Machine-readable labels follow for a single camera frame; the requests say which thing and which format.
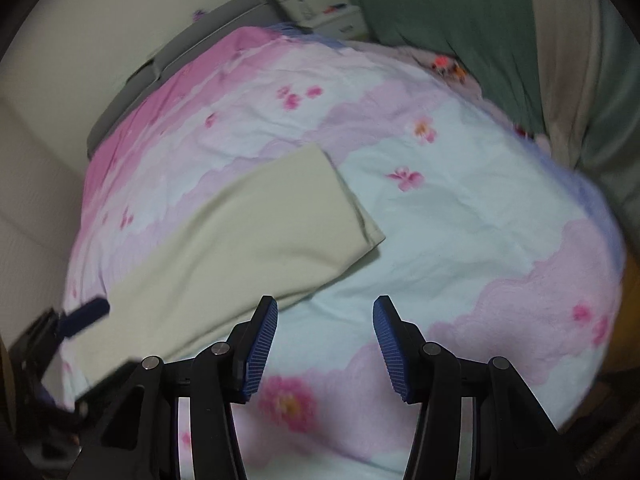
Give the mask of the beige pants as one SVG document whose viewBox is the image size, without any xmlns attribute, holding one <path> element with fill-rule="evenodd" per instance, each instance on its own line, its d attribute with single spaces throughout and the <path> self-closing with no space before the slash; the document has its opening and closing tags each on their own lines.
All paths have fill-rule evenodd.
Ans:
<svg viewBox="0 0 640 480">
<path fill-rule="evenodd" d="M 110 313 L 64 344 L 94 385 L 123 362 L 185 358 L 260 298 L 284 309 L 338 280 L 385 235 L 318 146 L 240 177 L 107 294 Z"/>
</svg>

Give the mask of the pink floral bed cover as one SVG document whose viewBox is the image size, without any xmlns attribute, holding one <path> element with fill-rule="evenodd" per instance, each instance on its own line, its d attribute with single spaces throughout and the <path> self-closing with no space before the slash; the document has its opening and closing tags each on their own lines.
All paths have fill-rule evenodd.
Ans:
<svg viewBox="0 0 640 480">
<path fill-rule="evenodd" d="M 281 309 L 234 409 L 253 479 L 398 479 L 419 410 L 393 390 L 378 296 L 457 356 L 510 360 L 565 425 L 620 308 L 620 229 L 599 191 L 425 70 L 243 27 L 183 66 L 86 172 L 64 306 L 107 296 L 229 184 L 315 145 L 385 235 Z"/>
</svg>

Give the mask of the beige ribbed wardrobe door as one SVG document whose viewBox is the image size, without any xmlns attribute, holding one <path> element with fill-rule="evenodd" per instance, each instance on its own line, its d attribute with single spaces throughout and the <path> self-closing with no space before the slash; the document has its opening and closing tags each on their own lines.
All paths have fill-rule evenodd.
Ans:
<svg viewBox="0 0 640 480">
<path fill-rule="evenodd" d="M 1 104 L 1 336 L 14 341 L 61 304 L 81 180 Z"/>
</svg>

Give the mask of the white bedside cabinet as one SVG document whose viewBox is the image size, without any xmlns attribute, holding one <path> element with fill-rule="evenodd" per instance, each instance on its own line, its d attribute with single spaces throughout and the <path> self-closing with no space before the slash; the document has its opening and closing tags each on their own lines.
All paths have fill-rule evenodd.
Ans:
<svg viewBox="0 0 640 480">
<path fill-rule="evenodd" d="M 316 9 L 307 0 L 277 0 L 292 21 L 288 28 L 303 37 L 336 41 L 366 40 L 369 29 L 358 6 L 335 3 Z"/>
</svg>

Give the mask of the green curtain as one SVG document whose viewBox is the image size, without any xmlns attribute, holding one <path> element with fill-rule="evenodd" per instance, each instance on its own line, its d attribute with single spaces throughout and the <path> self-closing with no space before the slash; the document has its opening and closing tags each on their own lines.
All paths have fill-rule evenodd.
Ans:
<svg viewBox="0 0 640 480">
<path fill-rule="evenodd" d="M 546 133 L 532 0 L 352 0 L 383 44 L 458 58 L 517 125 Z M 602 60 L 575 167 L 621 202 L 639 196 L 639 44 L 600 0 Z"/>
</svg>

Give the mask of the beige curtain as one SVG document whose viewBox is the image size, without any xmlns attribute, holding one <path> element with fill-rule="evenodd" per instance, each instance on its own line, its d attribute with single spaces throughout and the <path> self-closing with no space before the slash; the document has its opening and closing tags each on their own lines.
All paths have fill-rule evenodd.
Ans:
<svg viewBox="0 0 640 480">
<path fill-rule="evenodd" d="M 540 98 L 552 158 L 573 168 L 599 80 L 600 0 L 532 0 Z"/>
</svg>

